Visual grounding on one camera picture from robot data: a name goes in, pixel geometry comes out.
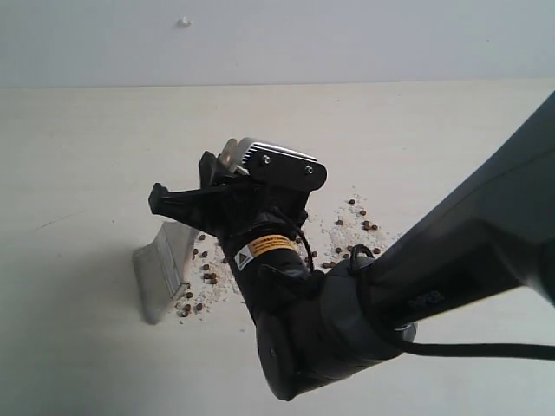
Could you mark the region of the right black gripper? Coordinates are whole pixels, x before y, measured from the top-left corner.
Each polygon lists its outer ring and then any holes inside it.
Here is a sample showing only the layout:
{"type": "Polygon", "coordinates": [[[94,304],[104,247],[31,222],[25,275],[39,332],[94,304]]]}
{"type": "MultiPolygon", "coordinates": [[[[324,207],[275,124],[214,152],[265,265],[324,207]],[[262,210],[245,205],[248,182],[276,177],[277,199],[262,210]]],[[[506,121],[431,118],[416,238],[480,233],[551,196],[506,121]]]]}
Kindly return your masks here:
{"type": "Polygon", "coordinates": [[[155,183],[148,197],[152,214],[203,231],[221,243],[257,227],[282,231],[291,240],[303,234],[308,191],[241,177],[208,151],[199,161],[199,185],[203,188],[170,192],[155,183]]]}

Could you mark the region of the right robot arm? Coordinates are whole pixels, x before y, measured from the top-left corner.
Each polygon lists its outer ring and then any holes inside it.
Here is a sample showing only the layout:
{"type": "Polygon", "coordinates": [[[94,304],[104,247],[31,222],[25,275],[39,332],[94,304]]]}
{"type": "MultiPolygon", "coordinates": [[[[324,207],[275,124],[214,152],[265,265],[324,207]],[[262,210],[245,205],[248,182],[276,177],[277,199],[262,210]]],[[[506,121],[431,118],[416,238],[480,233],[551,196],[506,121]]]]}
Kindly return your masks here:
{"type": "Polygon", "coordinates": [[[229,141],[204,153],[196,190],[155,184],[150,210],[215,237],[256,328],[280,400],[413,354],[550,361],[551,346],[420,344],[419,321],[527,286],[554,297],[554,99],[381,255],[354,245],[317,270],[300,257],[310,194],[327,178],[309,155],[229,141]]]}

